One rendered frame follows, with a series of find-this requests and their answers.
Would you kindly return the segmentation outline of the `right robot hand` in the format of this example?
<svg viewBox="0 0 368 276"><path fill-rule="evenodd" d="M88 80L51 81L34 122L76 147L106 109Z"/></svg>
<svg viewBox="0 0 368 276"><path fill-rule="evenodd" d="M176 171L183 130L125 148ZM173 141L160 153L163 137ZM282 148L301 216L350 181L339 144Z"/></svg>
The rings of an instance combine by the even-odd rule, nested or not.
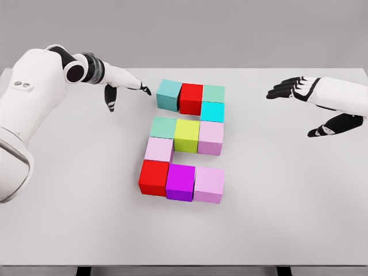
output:
<svg viewBox="0 0 368 276"><path fill-rule="evenodd" d="M368 118L368 86L330 77L297 76L269 90L267 99L295 98L340 114L308 132L308 137L337 135L363 125Z"/></svg>

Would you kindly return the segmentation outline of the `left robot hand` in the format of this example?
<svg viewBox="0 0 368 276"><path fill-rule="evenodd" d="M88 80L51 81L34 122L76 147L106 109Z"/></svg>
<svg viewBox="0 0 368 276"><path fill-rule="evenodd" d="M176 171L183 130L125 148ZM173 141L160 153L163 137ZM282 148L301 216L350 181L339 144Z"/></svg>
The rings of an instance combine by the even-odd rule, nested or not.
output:
<svg viewBox="0 0 368 276"><path fill-rule="evenodd" d="M151 91L146 84L137 79L126 69L105 64L105 75L102 79L105 84L104 96L105 103L110 112L114 112L114 106L117 99L117 89L123 87L130 90L141 90L148 95Z"/></svg>

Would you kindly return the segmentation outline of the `teal cube block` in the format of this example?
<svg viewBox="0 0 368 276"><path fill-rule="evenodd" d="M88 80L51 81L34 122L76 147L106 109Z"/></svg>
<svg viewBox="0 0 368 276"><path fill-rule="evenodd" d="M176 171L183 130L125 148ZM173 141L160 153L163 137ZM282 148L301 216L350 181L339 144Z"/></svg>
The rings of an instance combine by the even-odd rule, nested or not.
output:
<svg viewBox="0 0 368 276"><path fill-rule="evenodd" d="M177 112L178 98L182 83L163 79L156 92L156 101L159 109Z"/></svg>

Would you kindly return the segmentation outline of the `mint green cube block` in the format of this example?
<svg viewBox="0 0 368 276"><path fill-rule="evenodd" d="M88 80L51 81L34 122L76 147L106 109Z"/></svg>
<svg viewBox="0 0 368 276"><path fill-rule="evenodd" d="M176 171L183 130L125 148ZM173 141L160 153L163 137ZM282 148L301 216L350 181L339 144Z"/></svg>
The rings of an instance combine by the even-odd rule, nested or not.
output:
<svg viewBox="0 0 368 276"><path fill-rule="evenodd" d="M154 117L150 136L164 139L173 139L177 124L176 118Z"/></svg>
<svg viewBox="0 0 368 276"><path fill-rule="evenodd" d="M225 87L215 85L204 85L202 100L223 104L225 101Z"/></svg>

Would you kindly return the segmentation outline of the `red cube block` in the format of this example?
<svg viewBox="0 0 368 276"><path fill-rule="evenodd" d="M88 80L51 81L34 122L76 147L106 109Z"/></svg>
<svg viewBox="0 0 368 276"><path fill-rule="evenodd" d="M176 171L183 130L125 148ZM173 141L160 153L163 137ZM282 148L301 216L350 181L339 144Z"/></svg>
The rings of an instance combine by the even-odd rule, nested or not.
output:
<svg viewBox="0 0 368 276"><path fill-rule="evenodd" d="M180 114L199 116L202 107L203 85L183 83L179 97Z"/></svg>
<svg viewBox="0 0 368 276"><path fill-rule="evenodd" d="M141 193L166 197L168 169L169 162L144 159L138 181Z"/></svg>

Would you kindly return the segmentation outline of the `pale pink cube block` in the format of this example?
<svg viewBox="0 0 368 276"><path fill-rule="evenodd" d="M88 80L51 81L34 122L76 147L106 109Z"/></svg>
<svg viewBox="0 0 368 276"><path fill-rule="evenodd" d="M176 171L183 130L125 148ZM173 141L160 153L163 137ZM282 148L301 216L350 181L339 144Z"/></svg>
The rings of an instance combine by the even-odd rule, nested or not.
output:
<svg viewBox="0 0 368 276"><path fill-rule="evenodd" d="M173 161L173 154L173 139L149 137L144 159L171 163Z"/></svg>
<svg viewBox="0 0 368 276"><path fill-rule="evenodd" d="M224 192L225 171L211 167L197 167L193 200L219 204Z"/></svg>
<svg viewBox="0 0 368 276"><path fill-rule="evenodd" d="M220 156L224 141L224 123L200 121L198 153Z"/></svg>

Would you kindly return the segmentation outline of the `yellow-green cube block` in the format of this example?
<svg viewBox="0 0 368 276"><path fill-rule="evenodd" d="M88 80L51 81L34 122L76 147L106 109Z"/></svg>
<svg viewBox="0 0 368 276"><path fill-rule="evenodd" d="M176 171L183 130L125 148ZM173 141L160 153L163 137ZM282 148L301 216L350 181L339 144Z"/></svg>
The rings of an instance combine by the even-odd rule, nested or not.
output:
<svg viewBox="0 0 368 276"><path fill-rule="evenodd" d="M177 119L174 133L174 151L197 153L200 122Z"/></svg>

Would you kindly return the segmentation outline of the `cyan cube block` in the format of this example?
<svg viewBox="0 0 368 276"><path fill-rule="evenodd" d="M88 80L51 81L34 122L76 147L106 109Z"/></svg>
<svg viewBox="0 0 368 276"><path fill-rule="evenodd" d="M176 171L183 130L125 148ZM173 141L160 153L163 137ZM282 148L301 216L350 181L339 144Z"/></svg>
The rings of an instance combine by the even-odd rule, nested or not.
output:
<svg viewBox="0 0 368 276"><path fill-rule="evenodd" d="M201 106L201 121L224 122L225 105L216 102L203 102Z"/></svg>

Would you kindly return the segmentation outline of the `purple cube block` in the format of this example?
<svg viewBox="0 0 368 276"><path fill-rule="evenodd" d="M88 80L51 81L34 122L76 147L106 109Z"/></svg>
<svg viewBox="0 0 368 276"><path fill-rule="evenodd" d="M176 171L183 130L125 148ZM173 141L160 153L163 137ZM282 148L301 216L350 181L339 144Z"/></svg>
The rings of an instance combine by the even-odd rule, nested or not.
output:
<svg viewBox="0 0 368 276"><path fill-rule="evenodd" d="M166 197L170 200L192 202L196 168L170 163L166 181Z"/></svg>

